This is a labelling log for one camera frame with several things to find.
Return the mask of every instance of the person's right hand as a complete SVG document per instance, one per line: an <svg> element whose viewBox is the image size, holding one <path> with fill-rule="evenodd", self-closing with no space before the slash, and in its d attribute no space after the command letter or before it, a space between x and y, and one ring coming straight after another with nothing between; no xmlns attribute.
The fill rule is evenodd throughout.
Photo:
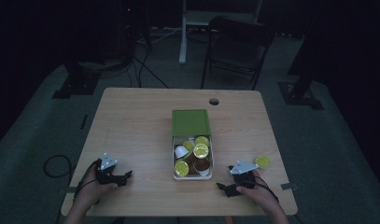
<svg viewBox="0 0 380 224"><path fill-rule="evenodd" d="M253 170L253 174L254 176L260 177L260 174L256 170ZM265 186L265 183L263 183L262 180L257 177L254 178L255 182ZM286 214L280 206L279 202L267 189L256 185L254 189L238 186L236 187L236 190L252 199L254 203L258 204L271 218L273 223L289 223Z"/></svg>

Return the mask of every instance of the cable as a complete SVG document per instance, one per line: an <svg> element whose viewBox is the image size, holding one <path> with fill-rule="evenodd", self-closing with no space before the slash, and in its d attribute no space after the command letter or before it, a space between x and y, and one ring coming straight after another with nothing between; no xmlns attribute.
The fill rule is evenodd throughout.
<svg viewBox="0 0 380 224"><path fill-rule="evenodd" d="M155 78L157 78L160 82L161 82L161 84L166 88L166 89L169 89L169 87L160 79L160 78L158 78L146 65L145 65L145 62L146 62L146 59L147 59L147 57L148 57L148 48L147 48L147 46L144 46L144 45L142 45L142 44L139 44L139 43L137 43L138 45L140 45L140 46L142 46L143 48L145 48L146 49L146 57L145 57L145 59L143 60L143 62L141 62L140 60L138 60L136 57L134 57L134 59L135 60L137 60L139 63L141 63L141 67L140 67L140 71L139 71L139 77L138 77L138 82L139 82L139 87L141 88L141 70L142 70L142 68L143 67L145 67Z"/></svg>
<svg viewBox="0 0 380 224"><path fill-rule="evenodd" d="M160 79L160 78L158 78L145 64L143 64L144 65L144 67L155 77L155 78L157 78L160 82L161 82L161 84L166 88L166 89L169 89L169 87Z"/></svg>
<svg viewBox="0 0 380 224"><path fill-rule="evenodd" d="M301 223L301 224L304 224L304 222L302 221L302 220L300 220L300 218L297 216L297 215L294 215L296 218L297 218L297 220Z"/></svg>
<svg viewBox="0 0 380 224"><path fill-rule="evenodd" d="M47 170L47 166L48 166L48 163L50 161L52 161L53 159L55 158L64 158L67 163L68 163L68 171L63 173L63 174L59 174L59 175L52 175L48 170ZM71 165L71 161L70 159L68 159L68 157L64 156L64 155L55 155L55 156L52 156L52 157L49 157L45 162L44 162L44 166L43 166L43 170L44 170L44 174L51 177L51 178L60 178L60 177L63 177L63 176L66 176L68 175L68 185L70 185L70 181L73 177L73 173L74 173L74 170L76 169L76 166L72 167Z"/></svg>
<svg viewBox="0 0 380 224"><path fill-rule="evenodd" d="M47 170L47 166L48 166L48 163L56 158L64 158L66 161L67 161L67 164L68 164L68 171L65 172L65 173L62 173L62 174L59 174L59 175L52 175L48 170ZM66 176L68 175L68 184L67 186L70 186L70 181L71 179L73 178L73 173L74 173L74 170L76 169L76 165L74 167L72 167L71 165L71 161L70 159L68 159L68 157L64 156L64 155L55 155L55 156L52 156L52 157L49 157L45 162L44 162L44 165L43 165L43 170L44 170L44 174L51 177L51 178L60 178L60 177L63 177L63 176ZM56 215L56 221L55 221L55 224L58 224L59 223L59 219L61 217L61 207L63 205L63 202L64 200L62 201L61 203L61 206L59 207L59 210L58 210L58 214Z"/></svg>
<svg viewBox="0 0 380 224"><path fill-rule="evenodd" d="M144 67L144 63L146 62L146 59L147 59L147 57L148 57L148 53L149 53L149 51L148 51L148 48L146 47L146 46L144 46L144 45L142 45L142 44L139 44L139 43L137 43L138 45L140 45L140 46L142 46L142 47L144 47L145 49L146 49L146 57L144 57L144 60L143 60L143 62L141 63L138 59L136 59L135 57L135 59L137 60L137 61L139 61L140 63L141 63L141 66L140 66L140 70L139 70L139 88L141 88L141 70L143 69L143 67Z"/></svg>
<svg viewBox="0 0 380 224"><path fill-rule="evenodd" d="M175 28L175 30L172 31L171 33L166 34L166 35L163 35L162 37L160 37L160 38L157 39L157 40L152 41L151 43L152 43L152 44L155 44L155 43L157 43L157 42L159 42L159 41L165 39L165 38L166 38L167 36L169 36L169 35L174 35L174 34L177 33L177 31L179 31L179 30L181 30L181 27ZM137 40L136 42L139 43L139 44L146 44L146 42L144 41L144 38L141 38L141 39Z"/></svg>

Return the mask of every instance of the hand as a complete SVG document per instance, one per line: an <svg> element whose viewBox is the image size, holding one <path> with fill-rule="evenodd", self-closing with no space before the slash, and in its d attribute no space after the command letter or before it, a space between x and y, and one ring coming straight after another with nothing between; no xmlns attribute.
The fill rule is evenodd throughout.
<svg viewBox="0 0 380 224"><path fill-rule="evenodd" d="M118 187L115 183L100 185L96 179L94 167L95 165L91 167L88 175L84 178L82 189L79 191L76 200L67 215L64 222L65 224L84 223L85 216L91 209L91 206L97 203L103 195Z"/></svg>
<svg viewBox="0 0 380 224"><path fill-rule="evenodd" d="M253 170L253 174L254 176L260 177L260 174L256 170ZM255 182L265 186L265 183L257 177L254 178ZM279 202L267 189L256 185L254 189L238 186L236 187L236 190L252 199L254 203L258 204L263 209L265 214L271 218L273 223L289 223Z"/></svg>

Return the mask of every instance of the dark background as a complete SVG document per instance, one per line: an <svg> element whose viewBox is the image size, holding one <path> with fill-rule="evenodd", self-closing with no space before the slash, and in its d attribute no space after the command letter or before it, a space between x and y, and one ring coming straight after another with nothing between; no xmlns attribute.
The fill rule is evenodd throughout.
<svg viewBox="0 0 380 224"><path fill-rule="evenodd" d="M0 139L57 66L101 62L117 33L116 3L0 0ZM253 5L188 1L198 10L248 12ZM150 26L181 26L182 1L148 0L147 9ZM380 180L380 1L264 0L260 21L279 34L306 35L290 73L329 88Z"/></svg>

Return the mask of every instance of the hole in table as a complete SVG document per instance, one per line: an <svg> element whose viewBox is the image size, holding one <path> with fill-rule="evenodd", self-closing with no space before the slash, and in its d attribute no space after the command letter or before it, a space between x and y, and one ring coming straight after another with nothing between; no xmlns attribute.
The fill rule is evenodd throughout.
<svg viewBox="0 0 380 224"><path fill-rule="evenodd" d="M211 105L218 105L219 104L219 100L217 98L211 98L209 100L209 104L211 104Z"/></svg>

